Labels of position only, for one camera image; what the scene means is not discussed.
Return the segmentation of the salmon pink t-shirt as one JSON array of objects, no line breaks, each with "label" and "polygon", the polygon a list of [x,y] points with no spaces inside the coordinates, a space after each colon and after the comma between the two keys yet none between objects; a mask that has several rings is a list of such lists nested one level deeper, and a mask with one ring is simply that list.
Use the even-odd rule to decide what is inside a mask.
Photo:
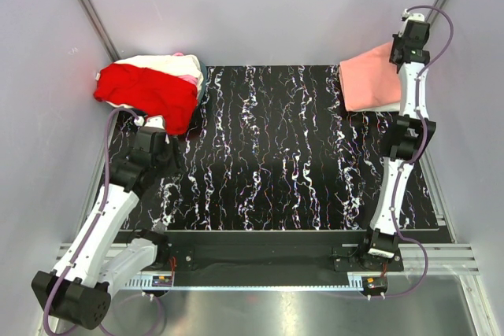
[{"label": "salmon pink t-shirt", "polygon": [[340,62],[339,81],[345,108],[400,103],[401,83],[396,66],[389,61],[391,48],[392,42],[387,42]]}]

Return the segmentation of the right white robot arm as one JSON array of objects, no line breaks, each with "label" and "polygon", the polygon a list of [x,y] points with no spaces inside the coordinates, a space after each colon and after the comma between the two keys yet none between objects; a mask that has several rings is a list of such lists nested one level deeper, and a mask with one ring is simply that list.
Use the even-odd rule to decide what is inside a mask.
[{"label": "right white robot arm", "polygon": [[396,66],[401,84],[399,114],[383,140],[384,177],[376,211],[358,245],[356,261],[365,270],[380,270],[399,257],[398,223],[406,184],[415,163],[435,133],[425,101],[430,53],[425,49],[430,24],[420,13],[402,17],[402,28],[393,35],[389,61]]}]

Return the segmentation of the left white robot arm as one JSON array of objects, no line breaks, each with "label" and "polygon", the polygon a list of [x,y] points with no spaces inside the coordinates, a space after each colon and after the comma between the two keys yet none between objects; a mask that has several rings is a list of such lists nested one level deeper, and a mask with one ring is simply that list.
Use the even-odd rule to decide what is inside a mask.
[{"label": "left white robot arm", "polygon": [[46,319],[94,330],[130,279],[145,268],[160,270],[171,262],[168,237],[149,230],[137,231],[111,260],[106,254],[129,213],[173,157],[165,129],[142,126],[127,155],[106,168],[106,181],[76,239],[51,271],[37,271],[31,281]]}]

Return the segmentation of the red t-shirt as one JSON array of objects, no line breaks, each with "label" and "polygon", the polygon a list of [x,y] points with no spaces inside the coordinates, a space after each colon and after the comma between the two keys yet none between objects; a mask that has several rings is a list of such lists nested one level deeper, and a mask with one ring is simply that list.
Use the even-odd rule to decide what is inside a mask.
[{"label": "red t-shirt", "polygon": [[197,88],[177,76],[151,68],[113,63],[100,71],[94,98],[129,105],[148,116],[163,116],[170,135],[184,134],[191,123]]}]

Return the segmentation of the folded white t-shirt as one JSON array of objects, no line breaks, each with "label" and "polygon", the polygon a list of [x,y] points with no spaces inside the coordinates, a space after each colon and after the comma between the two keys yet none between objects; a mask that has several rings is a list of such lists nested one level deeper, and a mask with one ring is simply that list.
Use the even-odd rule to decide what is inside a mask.
[{"label": "folded white t-shirt", "polygon": [[367,108],[359,108],[355,106],[346,106],[346,111],[347,112],[354,112],[354,113],[363,113],[363,112],[375,112],[375,113],[382,113],[382,112],[398,112],[400,110],[400,103],[395,102],[391,104],[386,104],[386,105],[378,105],[378,106],[372,106],[372,107],[367,107]]}]

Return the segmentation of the cream white t-shirt in pile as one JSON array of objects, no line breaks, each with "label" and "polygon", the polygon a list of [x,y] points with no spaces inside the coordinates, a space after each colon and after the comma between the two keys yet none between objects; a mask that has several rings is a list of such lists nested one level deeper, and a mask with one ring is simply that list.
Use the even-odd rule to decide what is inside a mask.
[{"label": "cream white t-shirt in pile", "polygon": [[206,92],[208,78],[207,67],[192,54],[183,57],[172,55],[136,55],[134,57],[115,61],[115,64],[133,65],[138,68],[149,68],[172,76],[191,75],[198,78],[197,105],[200,105]]}]

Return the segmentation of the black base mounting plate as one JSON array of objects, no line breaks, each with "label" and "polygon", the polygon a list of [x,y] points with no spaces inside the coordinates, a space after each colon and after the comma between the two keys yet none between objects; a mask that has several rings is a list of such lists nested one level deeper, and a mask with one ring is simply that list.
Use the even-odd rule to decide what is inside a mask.
[{"label": "black base mounting plate", "polygon": [[350,272],[402,271],[365,260],[357,251],[364,231],[168,231],[178,287],[219,290],[343,286]]}]

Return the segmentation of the black marble pattern mat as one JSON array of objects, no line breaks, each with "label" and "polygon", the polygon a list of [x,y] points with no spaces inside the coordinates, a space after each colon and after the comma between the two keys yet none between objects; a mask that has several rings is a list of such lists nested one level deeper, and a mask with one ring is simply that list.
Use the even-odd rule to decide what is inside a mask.
[{"label": "black marble pattern mat", "polygon": [[394,113],[345,109],[336,65],[211,66],[180,166],[125,230],[359,230],[383,176]]}]

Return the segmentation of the left small circuit board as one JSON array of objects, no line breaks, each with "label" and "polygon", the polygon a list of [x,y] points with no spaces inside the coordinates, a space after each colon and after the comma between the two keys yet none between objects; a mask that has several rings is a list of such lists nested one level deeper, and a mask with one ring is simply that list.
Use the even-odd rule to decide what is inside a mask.
[{"label": "left small circuit board", "polygon": [[172,287],[173,277],[171,275],[154,275],[152,287]]}]

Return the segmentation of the small circuit board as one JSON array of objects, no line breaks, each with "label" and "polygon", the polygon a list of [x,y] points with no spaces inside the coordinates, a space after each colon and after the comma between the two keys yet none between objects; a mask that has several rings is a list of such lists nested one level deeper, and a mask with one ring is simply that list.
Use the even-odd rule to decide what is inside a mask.
[{"label": "small circuit board", "polygon": [[365,279],[365,287],[368,289],[377,289],[379,287],[386,287],[388,286],[388,280],[386,276],[375,276],[375,277],[368,277]]},{"label": "small circuit board", "polygon": [[171,275],[154,275],[152,287],[172,287],[173,277]]}]

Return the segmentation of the right small circuit board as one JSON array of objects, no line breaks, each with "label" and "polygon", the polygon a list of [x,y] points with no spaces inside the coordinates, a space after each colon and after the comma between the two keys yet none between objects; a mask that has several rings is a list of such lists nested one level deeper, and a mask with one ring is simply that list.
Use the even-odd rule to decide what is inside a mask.
[{"label": "right small circuit board", "polygon": [[368,277],[365,279],[365,287],[368,289],[377,289],[379,287],[386,287],[388,286],[388,280],[386,276],[375,276],[375,277]]}]

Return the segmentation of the aluminium rail frame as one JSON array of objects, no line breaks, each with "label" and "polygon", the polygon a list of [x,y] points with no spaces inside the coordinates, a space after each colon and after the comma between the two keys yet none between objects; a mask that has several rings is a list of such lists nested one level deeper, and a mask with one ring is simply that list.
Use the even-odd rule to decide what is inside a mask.
[{"label": "aluminium rail frame", "polygon": [[51,316],[92,330],[121,290],[317,291],[370,301],[390,297],[395,275],[413,278],[406,296],[429,275],[456,275],[476,330],[494,335],[498,328],[476,285],[478,273],[471,248],[462,244],[403,242],[391,257],[366,257],[358,246],[332,240],[197,242],[145,234],[125,244],[74,242],[31,286]]}]

